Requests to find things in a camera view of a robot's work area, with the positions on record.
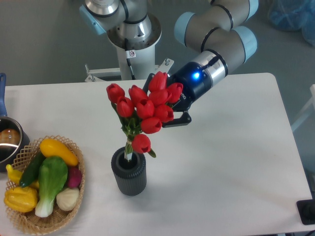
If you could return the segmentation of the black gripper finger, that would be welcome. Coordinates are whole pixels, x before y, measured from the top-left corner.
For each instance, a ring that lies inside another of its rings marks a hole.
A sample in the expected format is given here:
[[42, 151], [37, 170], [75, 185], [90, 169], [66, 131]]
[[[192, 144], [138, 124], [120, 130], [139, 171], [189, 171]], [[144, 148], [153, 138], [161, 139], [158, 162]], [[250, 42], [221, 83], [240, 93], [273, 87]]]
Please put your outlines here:
[[171, 127], [179, 127], [179, 126], [186, 126], [190, 124], [192, 121], [191, 116], [189, 115], [188, 111], [182, 112], [182, 115], [179, 118], [175, 118], [172, 121], [166, 122], [162, 124], [163, 128], [171, 128]]
[[156, 81], [156, 74], [149, 74], [144, 86], [143, 86], [143, 91], [145, 93], [153, 92], [157, 90], [157, 81]]

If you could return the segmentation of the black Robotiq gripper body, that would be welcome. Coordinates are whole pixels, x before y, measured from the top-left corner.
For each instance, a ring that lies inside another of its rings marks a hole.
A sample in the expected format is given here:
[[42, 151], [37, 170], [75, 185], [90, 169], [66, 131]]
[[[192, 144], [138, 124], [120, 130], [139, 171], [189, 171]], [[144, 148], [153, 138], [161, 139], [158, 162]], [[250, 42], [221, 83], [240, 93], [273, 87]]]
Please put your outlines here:
[[167, 85], [181, 83], [183, 91], [173, 106], [175, 112], [187, 111], [193, 102], [204, 95], [211, 87], [211, 78], [201, 70], [201, 65], [189, 62], [167, 79]]

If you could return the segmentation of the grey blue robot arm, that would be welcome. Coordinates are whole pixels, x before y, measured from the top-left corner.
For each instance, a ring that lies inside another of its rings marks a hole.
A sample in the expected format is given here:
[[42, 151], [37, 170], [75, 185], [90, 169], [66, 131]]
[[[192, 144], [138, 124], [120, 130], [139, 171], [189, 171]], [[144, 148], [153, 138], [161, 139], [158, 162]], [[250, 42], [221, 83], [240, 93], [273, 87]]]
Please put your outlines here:
[[[258, 9], [256, 0], [213, 0], [201, 15], [183, 13], [175, 23], [174, 36], [198, 56], [175, 72], [168, 84], [182, 83], [183, 93], [175, 105], [181, 116], [165, 127], [190, 123], [188, 110], [219, 81], [245, 63], [257, 49], [253, 32], [243, 23]], [[158, 72], [168, 72], [173, 64], [155, 64], [156, 44], [161, 37], [158, 19], [147, 11], [144, 0], [87, 0], [79, 12], [96, 34], [107, 34], [116, 48], [122, 80], [149, 82]]]

